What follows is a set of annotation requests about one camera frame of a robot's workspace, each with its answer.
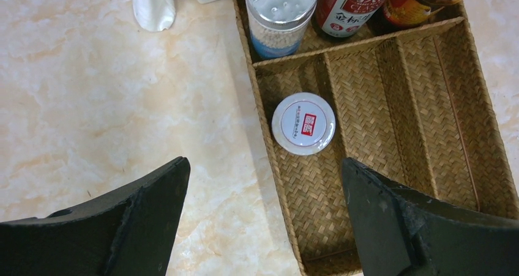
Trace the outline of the white cloth pile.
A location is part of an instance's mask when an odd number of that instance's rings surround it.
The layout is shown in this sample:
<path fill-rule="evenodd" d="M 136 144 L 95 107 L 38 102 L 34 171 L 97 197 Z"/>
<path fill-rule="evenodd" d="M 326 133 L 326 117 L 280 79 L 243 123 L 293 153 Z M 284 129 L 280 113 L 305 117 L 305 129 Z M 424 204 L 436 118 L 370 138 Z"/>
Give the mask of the white cloth pile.
<path fill-rule="evenodd" d="M 175 21 L 174 0 L 132 0 L 132 4 L 137 23 L 149 32 L 166 30 Z"/>

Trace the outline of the silver lid spice jar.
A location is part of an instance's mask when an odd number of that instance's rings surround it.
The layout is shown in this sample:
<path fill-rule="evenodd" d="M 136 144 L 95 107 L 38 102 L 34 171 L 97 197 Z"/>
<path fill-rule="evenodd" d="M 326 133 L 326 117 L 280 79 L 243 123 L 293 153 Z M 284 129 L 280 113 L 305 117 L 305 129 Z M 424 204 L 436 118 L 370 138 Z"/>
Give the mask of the silver lid spice jar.
<path fill-rule="evenodd" d="M 245 0 L 250 38 L 262 59 L 294 54 L 317 0 Z"/>

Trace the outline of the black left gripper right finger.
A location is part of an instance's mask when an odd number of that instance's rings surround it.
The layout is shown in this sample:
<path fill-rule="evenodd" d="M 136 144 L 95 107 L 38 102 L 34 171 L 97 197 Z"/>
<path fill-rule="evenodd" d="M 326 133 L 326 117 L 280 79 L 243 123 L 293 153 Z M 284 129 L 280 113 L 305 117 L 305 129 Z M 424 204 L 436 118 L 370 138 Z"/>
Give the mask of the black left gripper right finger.
<path fill-rule="evenodd" d="M 517 275 L 518 221 L 437 200 L 342 161 L 364 275 Z"/>

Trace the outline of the red lid chili sauce jar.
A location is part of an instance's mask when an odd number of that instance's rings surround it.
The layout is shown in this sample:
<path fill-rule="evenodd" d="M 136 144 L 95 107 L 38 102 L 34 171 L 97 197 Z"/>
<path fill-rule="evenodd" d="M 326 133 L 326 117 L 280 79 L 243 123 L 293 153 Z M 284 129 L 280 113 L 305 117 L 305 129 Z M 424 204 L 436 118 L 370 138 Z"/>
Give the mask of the red lid chili sauce jar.
<path fill-rule="evenodd" d="M 415 28 L 447 6 L 462 0 L 386 0 L 369 19 L 372 33 L 383 35 Z"/>

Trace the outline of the white lid brown sauce jar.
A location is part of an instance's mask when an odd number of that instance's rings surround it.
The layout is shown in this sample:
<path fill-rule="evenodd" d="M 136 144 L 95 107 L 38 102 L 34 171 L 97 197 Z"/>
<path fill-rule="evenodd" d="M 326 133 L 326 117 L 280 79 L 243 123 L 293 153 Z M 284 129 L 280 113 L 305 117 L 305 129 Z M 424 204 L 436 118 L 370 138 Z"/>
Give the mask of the white lid brown sauce jar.
<path fill-rule="evenodd" d="M 337 128 L 335 114 L 326 100 L 298 92 L 276 107 L 271 130 L 276 142 L 294 155 L 317 154 L 332 141 Z"/>

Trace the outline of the woven bamboo divided tray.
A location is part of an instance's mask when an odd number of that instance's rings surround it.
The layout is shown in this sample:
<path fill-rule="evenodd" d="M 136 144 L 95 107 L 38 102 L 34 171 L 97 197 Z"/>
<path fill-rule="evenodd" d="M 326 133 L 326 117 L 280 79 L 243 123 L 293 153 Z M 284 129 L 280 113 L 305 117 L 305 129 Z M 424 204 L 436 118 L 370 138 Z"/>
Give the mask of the woven bamboo divided tray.
<path fill-rule="evenodd" d="M 245 0 L 233 0 L 248 74 L 289 242 L 303 275 L 361 272 L 340 178 L 353 157 L 401 184 L 465 209 L 518 218 L 518 195 L 463 4 L 418 28 L 344 42 L 313 28 L 296 54 L 263 60 Z M 323 97 L 337 128 L 324 150 L 298 156 L 274 139 L 277 105 Z"/>

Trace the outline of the dark bottle red white label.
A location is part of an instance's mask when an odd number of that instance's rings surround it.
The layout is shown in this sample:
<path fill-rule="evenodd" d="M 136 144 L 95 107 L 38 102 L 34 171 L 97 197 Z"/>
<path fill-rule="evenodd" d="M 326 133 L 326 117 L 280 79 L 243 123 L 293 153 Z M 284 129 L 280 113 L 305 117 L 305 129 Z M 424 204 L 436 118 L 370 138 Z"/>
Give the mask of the dark bottle red white label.
<path fill-rule="evenodd" d="M 313 27 L 323 36 L 343 40 L 354 35 L 386 0 L 317 0 Z"/>

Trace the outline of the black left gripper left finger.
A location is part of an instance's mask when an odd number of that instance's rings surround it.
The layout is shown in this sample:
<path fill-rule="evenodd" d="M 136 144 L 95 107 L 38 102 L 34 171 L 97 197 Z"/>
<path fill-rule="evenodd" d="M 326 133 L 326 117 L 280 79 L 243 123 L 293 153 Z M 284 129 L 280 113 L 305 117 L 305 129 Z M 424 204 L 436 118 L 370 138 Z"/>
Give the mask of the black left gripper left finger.
<path fill-rule="evenodd" d="M 1 223 L 1 274 L 165 275 L 189 177 L 177 157 L 45 218 Z"/>

